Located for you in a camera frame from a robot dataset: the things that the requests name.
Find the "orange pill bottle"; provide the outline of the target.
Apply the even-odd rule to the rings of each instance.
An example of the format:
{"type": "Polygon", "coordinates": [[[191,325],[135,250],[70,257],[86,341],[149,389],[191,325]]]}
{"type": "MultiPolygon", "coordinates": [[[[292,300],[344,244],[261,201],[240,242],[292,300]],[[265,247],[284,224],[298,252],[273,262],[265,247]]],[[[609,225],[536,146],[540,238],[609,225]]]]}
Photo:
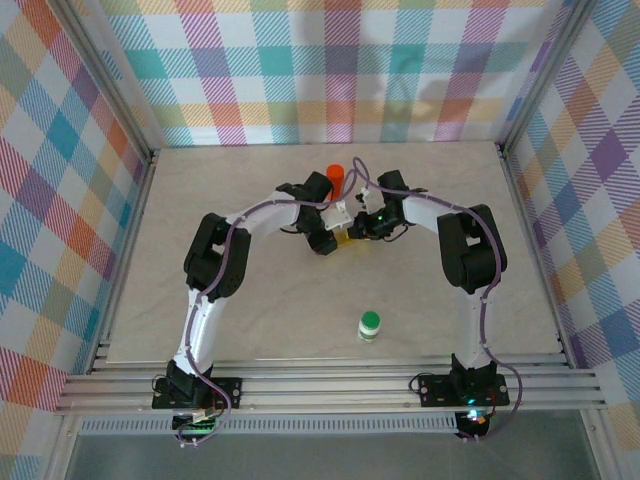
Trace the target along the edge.
{"type": "Polygon", "coordinates": [[[344,167],[340,164],[331,164],[326,168],[326,177],[331,182],[331,190],[327,199],[329,201],[337,200],[342,192],[343,182],[345,178],[344,167]]]}

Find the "white bottle with green cap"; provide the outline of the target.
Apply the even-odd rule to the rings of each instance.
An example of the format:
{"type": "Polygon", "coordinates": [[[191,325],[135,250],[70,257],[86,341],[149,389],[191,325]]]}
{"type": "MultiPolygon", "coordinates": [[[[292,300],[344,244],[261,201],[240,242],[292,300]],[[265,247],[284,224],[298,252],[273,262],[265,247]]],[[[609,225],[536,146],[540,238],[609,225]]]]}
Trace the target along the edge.
{"type": "Polygon", "coordinates": [[[377,339],[381,327],[381,318],[375,311],[366,311],[362,314],[358,324],[358,337],[365,342],[373,342],[377,339]]]}

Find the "black controller board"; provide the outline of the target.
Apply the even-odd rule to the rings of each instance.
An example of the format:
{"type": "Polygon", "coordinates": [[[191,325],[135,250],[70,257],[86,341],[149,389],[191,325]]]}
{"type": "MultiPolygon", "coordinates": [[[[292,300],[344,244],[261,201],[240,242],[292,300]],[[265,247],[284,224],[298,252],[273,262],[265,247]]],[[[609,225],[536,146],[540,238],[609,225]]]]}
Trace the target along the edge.
{"type": "Polygon", "coordinates": [[[475,409],[467,412],[456,412],[455,435],[463,440],[474,440],[485,436],[489,432],[491,416],[486,412],[475,409]]]}
{"type": "Polygon", "coordinates": [[[171,429],[181,448],[198,447],[211,438],[222,424],[225,413],[203,413],[174,415],[171,429]]]}

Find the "aluminium side rail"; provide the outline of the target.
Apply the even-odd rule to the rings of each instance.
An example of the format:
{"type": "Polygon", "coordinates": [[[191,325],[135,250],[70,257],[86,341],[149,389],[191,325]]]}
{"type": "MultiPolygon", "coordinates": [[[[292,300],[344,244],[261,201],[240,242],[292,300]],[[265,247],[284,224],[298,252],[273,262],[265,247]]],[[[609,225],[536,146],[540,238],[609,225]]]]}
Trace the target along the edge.
{"type": "Polygon", "coordinates": [[[521,230],[523,232],[525,241],[527,243],[530,256],[532,257],[534,270],[538,277],[538,282],[541,284],[541,288],[546,298],[546,303],[548,304],[548,307],[551,311],[552,318],[554,320],[556,337],[560,345],[560,352],[565,356],[566,363],[568,364],[568,366],[570,368],[576,368],[577,367],[576,359],[571,349],[571,345],[567,342],[566,331],[564,329],[564,326],[562,325],[562,322],[559,316],[559,311],[556,305],[551,284],[549,283],[549,280],[546,276],[543,258],[538,248],[538,245],[536,243],[534,230],[532,226],[529,224],[524,199],[517,186],[516,177],[509,163],[508,155],[503,151],[503,149],[498,143],[495,143],[494,146],[496,148],[496,153],[498,155],[499,162],[503,170],[510,195],[512,197],[512,201],[514,203],[514,207],[519,218],[521,230]]]}
{"type": "Polygon", "coordinates": [[[82,369],[82,374],[91,374],[91,372],[93,371],[93,365],[98,356],[98,350],[102,345],[110,343],[112,331],[117,321],[117,313],[120,300],[124,291],[124,287],[126,285],[131,258],[139,234],[144,210],[151,190],[160,153],[160,149],[154,149],[151,154],[145,159],[139,192],[137,195],[135,206],[131,213],[129,226],[127,227],[121,257],[119,263],[117,264],[117,269],[115,270],[114,281],[112,282],[112,285],[110,287],[109,297],[105,304],[105,309],[100,317],[100,320],[96,327],[94,338],[90,344],[88,357],[82,369]]]}

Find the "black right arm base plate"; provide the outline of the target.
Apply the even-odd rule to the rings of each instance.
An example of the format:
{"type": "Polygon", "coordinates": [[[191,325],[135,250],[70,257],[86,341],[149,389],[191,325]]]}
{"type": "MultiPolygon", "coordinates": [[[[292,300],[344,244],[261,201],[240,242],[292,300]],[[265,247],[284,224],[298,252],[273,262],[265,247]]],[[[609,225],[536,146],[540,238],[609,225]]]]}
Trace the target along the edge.
{"type": "Polygon", "coordinates": [[[467,395],[456,392],[448,375],[421,373],[412,380],[411,387],[418,394],[422,407],[493,407],[510,404],[505,377],[500,374],[489,387],[467,395]]]}

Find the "wide aluminium frame rail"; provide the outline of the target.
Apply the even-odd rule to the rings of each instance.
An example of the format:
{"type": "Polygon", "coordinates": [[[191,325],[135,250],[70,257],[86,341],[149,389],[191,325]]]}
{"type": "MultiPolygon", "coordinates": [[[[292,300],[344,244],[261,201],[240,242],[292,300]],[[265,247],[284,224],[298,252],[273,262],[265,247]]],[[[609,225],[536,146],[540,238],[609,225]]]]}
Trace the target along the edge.
{"type": "MultiPolygon", "coordinates": [[[[595,374],[570,368],[561,354],[511,358],[504,371],[509,397],[523,410],[602,409],[604,392],[595,374]]],[[[409,380],[418,373],[445,374],[447,356],[409,359],[326,358],[219,361],[216,377],[242,379],[238,414],[417,412],[420,402],[409,380]]],[[[90,375],[67,379],[59,414],[147,413],[159,362],[95,361],[90,375]]]]}

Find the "aluminium frame post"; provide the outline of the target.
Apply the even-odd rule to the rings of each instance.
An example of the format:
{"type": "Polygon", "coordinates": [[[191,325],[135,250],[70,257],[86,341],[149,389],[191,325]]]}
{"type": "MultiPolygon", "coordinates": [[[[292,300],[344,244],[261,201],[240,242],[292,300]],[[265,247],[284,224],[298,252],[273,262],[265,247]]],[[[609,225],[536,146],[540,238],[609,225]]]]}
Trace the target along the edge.
{"type": "Polygon", "coordinates": [[[115,117],[121,123],[128,138],[132,141],[136,152],[139,153],[147,163],[152,163],[155,149],[143,134],[142,129],[121,94],[115,79],[111,75],[102,54],[95,46],[81,17],[75,12],[71,0],[46,0],[46,3],[53,11],[62,28],[69,35],[86,69],[94,79],[101,93],[105,96],[115,117]]]}
{"type": "Polygon", "coordinates": [[[514,150],[524,135],[597,3],[598,0],[563,0],[497,137],[496,146],[503,157],[514,150]]]}

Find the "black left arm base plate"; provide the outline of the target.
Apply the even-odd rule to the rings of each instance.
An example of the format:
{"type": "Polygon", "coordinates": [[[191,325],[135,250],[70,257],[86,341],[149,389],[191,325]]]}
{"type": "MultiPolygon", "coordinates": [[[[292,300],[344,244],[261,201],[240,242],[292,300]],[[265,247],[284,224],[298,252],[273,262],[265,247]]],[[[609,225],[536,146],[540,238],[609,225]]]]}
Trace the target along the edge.
{"type": "MultiPolygon", "coordinates": [[[[232,408],[239,407],[242,393],[241,378],[213,378],[212,382],[229,397],[232,408]]],[[[178,380],[157,376],[152,380],[151,386],[154,392],[151,403],[153,409],[215,408],[222,410],[227,405],[217,390],[203,383],[199,378],[178,380]]]]}

